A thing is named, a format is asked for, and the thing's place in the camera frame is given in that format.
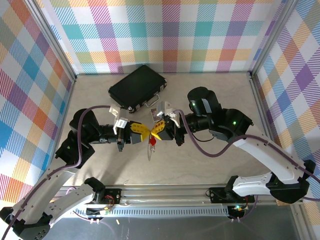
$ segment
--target white bracket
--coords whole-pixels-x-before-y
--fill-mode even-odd
[[[284,184],[296,184],[298,179],[302,178],[304,172],[292,165],[281,154],[276,152],[270,147],[270,143],[276,146],[289,158],[295,161],[300,166],[304,166],[304,162],[293,156],[290,156],[285,150],[272,142],[267,136],[265,136],[259,129],[254,126],[249,126],[245,134],[258,136],[267,141],[264,144],[253,138],[240,139],[233,143],[234,146],[246,151],[253,157],[255,157],[260,163],[270,169],[277,178]]]
[[[129,121],[129,112],[126,109],[111,105],[109,113],[112,113],[114,115],[113,132],[115,135],[117,135],[117,128],[124,129],[126,127],[127,122]]]
[[[50,220],[50,227],[52,228],[64,214],[74,210],[77,206],[90,203],[95,196],[95,192],[88,184],[82,184],[76,190],[71,191],[69,194],[51,202],[47,205],[44,212],[47,215],[52,215]]]
[[[248,195],[270,195],[270,189],[266,184],[270,182],[272,173],[268,172],[260,176],[239,176],[233,183],[232,190],[241,197]]]
[[[180,128],[180,116],[178,114],[175,114],[174,111],[176,109],[172,107],[172,105],[167,102],[167,101],[162,101],[160,103],[157,104],[156,106],[156,112],[157,112],[157,116],[160,117],[163,114],[165,116],[169,116],[170,119],[175,123],[175,125]]]
[[[53,159],[51,165],[44,172],[42,177],[37,181],[35,186],[37,186],[43,179],[47,178],[47,175],[52,173],[52,171],[65,165],[66,163],[60,157]],[[24,211],[20,213],[17,219],[19,221],[24,220],[25,224],[36,224],[42,217],[44,209],[46,208],[50,200],[56,195],[63,184],[65,184],[65,182],[77,171],[78,169],[74,167],[60,170],[51,178],[46,180],[42,184],[42,186],[35,192],[35,194],[32,195],[27,205],[24,207]],[[30,192],[12,207],[13,215],[16,215],[29,194]]]

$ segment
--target white cable clip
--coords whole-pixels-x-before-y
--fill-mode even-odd
[[[156,106],[156,115],[158,117],[162,116],[163,114],[165,116],[169,116],[170,119],[175,123],[175,125],[180,128],[180,115],[175,114],[174,109],[171,104],[167,101],[159,102]]]
[[[269,139],[269,138],[267,138],[266,141],[267,141],[267,142],[265,143],[265,145],[268,146],[272,140]]]
[[[126,127],[128,119],[128,110],[124,108],[120,108],[115,105],[111,105],[109,109],[109,113],[114,115],[114,124],[113,124],[113,132],[117,135],[117,128],[124,129]]]

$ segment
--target colorful plaid pattern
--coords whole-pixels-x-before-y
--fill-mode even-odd
[[[272,4],[278,4],[273,0],[38,2],[69,60],[85,74],[130,73],[142,64],[160,73],[248,71],[257,37],[265,36],[265,41],[273,27],[261,33],[267,14]]]
[[[300,159],[317,163],[320,177],[320,2],[301,0],[258,73],[259,93],[275,141]],[[314,198],[320,187],[309,179]],[[320,208],[306,208],[320,238]]]
[[[0,1],[0,202],[43,174],[72,85],[23,0]]]
[[[256,51],[255,55],[254,55],[254,58],[253,58],[253,61],[251,62],[251,65],[249,67],[249,71],[252,71],[256,65],[256,62],[257,62],[257,59],[259,58],[260,54],[261,54],[261,51],[264,49],[266,43],[267,43],[267,40],[269,38],[269,35],[270,33],[272,32],[272,30],[274,29],[274,26],[278,20],[278,18],[280,17],[281,13],[282,13],[282,10],[284,9],[284,6],[286,4],[287,0],[282,0],[275,15],[273,16],[272,18],[272,21],[267,29],[267,31],[265,32],[264,36],[263,36],[263,39],[259,45],[259,48],[258,50]]]

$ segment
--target yellow object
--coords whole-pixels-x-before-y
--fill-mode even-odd
[[[132,123],[131,124],[131,131],[136,134],[140,134],[141,142],[143,142],[150,135],[149,128],[142,123],[137,123],[137,122]]]
[[[158,133],[162,132],[165,129],[165,120],[158,121],[151,130],[151,134],[157,139],[162,140]]]

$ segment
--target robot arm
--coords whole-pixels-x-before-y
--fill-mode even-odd
[[[272,195],[292,204],[307,194],[309,183],[306,179],[309,176],[291,164],[288,158],[311,173],[316,166],[312,160],[302,161],[290,156],[261,133],[245,114],[236,109],[222,109],[215,93],[205,87],[191,90],[188,100],[193,113],[178,119],[179,110],[176,111],[167,102],[158,104],[157,113],[162,120],[154,126],[151,134],[160,140],[175,139],[181,146],[185,134],[190,134],[192,138],[191,133],[209,130],[216,139],[248,152],[271,170],[259,176],[232,176],[221,193],[226,199],[236,201],[248,195]],[[206,155],[218,157],[217,154]]]
[[[4,207],[0,217],[8,224],[13,218],[13,231],[23,240],[40,240],[50,228],[63,217],[63,214],[73,210],[76,206],[90,202],[104,203],[106,201],[105,186],[94,177],[85,180],[79,188],[66,196],[51,202],[63,184],[72,177],[85,162],[95,153],[91,144],[117,143],[122,152],[125,144],[142,142],[150,134],[148,128],[138,122],[128,121],[127,112],[122,108],[111,106],[110,112],[115,116],[114,125],[99,125],[92,110],[88,111],[81,123],[82,161],[77,167],[73,166],[79,160],[78,124],[86,109],[74,114],[70,122],[71,131],[67,139],[57,150],[55,159],[37,181],[32,190],[13,207]]]

